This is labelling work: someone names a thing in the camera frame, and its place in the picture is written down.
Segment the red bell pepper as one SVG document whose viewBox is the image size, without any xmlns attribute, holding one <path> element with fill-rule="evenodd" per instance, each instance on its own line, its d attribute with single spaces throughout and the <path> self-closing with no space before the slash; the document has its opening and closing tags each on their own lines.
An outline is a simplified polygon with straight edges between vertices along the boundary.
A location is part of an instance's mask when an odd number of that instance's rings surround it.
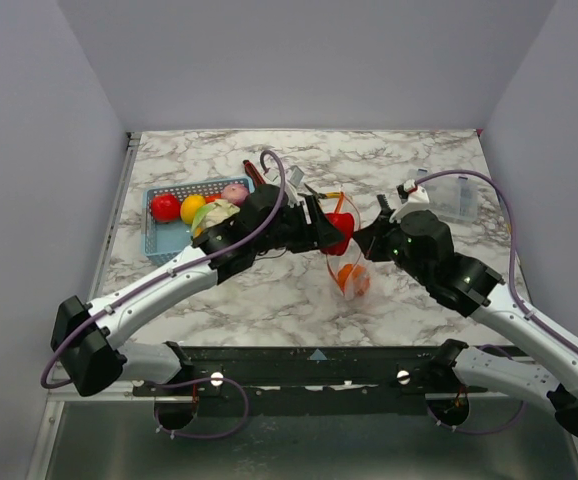
<svg viewBox="0 0 578 480">
<path fill-rule="evenodd" d="M 328 221 L 344 236 L 344 239 L 335 245 L 321 249 L 321 252 L 330 256 L 342 256 L 348 249 L 355 230 L 355 218 L 349 212 L 326 213 Z"/>
</svg>

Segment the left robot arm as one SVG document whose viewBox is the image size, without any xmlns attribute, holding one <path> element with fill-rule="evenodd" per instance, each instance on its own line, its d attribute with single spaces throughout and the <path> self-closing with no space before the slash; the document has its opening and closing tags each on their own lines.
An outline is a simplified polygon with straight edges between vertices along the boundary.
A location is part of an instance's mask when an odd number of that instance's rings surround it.
<svg viewBox="0 0 578 480">
<path fill-rule="evenodd" d="M 170 395 L 181 394 L 191 380 L 181 348 L 171 342 L 129 347 L 135 332 L 181 301 L 249 269 L 261 253 L 322 250 L 344 239 L 315 197 L 292 205 L 279 187 L 262 185 L 236 214 L 204 229 L 147 276 L 88 303 L 77 296 L 64 300 L 50 340 L 52 360 L 83 397 L 118 380 L 144 380 Z"/>
</svg>

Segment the clear zip bag orange zipper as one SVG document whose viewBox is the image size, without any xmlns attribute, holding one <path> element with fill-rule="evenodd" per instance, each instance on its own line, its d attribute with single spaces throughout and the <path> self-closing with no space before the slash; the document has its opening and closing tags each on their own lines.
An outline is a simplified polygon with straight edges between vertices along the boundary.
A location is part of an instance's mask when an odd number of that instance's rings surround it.
<svg viewBox="0 0 578 480">
<path fill-rule="evenodd" d="M 364 297 L 371 286 L 371 274 L 353 234 L 361 227 L 360 211 L 352 197 L 344 192 L 327 193 L 325 215 L 344 240 L 322 250 L 330 278 L 348 301 Z"/>
</svg>

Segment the red apple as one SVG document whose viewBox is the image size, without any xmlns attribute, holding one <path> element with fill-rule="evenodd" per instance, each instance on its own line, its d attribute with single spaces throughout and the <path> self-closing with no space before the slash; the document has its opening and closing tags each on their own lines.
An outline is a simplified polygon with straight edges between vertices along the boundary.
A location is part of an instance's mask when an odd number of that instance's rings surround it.
<svg viewBox="0 0 578 480">
<path fill-rule="evenodd" d="M 156 222 L 170 223 L 179 218 L 180 202 L 171 193 L 156 195 L 151 200 L 150 211 Z"/>
</svg>

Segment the yellow orange fruit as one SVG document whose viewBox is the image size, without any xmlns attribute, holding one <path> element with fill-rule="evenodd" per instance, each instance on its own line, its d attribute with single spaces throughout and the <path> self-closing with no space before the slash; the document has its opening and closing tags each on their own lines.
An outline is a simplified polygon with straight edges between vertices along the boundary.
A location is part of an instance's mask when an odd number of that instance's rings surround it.
<svg viewBox="0 0 578 480">
<path fill-rule="evenodd" d="M 197 212 L 205 205 L 206 200 L 202 195 L 187 196 L 180 205 L 181 220 L 185 224 L 191 225 Z"/>
</svg>

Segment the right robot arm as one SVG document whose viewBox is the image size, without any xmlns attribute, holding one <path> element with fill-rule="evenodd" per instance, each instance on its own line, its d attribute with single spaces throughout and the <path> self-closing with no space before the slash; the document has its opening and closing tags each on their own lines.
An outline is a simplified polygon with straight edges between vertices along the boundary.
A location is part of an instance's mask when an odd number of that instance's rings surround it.
<svg viewBox="0 0 578 480">
<path fill-rule="evenodd" d="M 428 210 L 393 221 L 389 212 L 353 235 L 366 259 L 393 262 L 441 306 L 502 335 L 532 363 L 487 354 L 461 342 L 433 362 L 438 390 L 481 387 L 541 407 L 578 438 L 578 337 L 558 325 L 482 261 L 455 252 L 450 228 Z"/>
</svg>

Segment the blue plastic basket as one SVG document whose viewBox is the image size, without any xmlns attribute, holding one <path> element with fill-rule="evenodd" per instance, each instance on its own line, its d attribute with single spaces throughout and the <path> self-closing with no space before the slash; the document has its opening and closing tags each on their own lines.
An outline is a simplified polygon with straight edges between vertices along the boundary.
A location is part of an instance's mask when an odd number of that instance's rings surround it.
<svg viewBox="0 0 578 480">
<path fill-rule="evenodd" d="M 155 266 L 160 267 L 173 259 L 184 248 L 191 244 L 191 226 L 185 224 L 180 217 L 163 223 L 152 215 L 152 200 L 159 195 L 172 194 L 179 202 L 189 195 L 214 195 L 232 183 L 245 186 L 249 192 L 254 191 L 253 181 L 247 176 L 209 179 L 164 187 L 152 187 L 143 192 L 141 220 L 141 251 Z"/>
</svg>

